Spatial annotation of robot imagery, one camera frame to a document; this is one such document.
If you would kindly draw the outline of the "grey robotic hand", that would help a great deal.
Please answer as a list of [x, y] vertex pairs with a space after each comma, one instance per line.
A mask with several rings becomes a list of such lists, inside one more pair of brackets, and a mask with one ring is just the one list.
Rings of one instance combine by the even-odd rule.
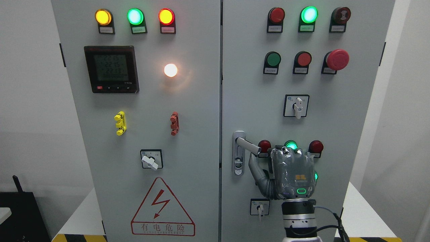
[[249, 169], [260, 193], [270, 200], [308, 199], [316, 187], [313, 155], [302, 149], [275, 146], [270, 151], [269, 163], [273, 178], [259, 166], [259, 158], [249, 156]]

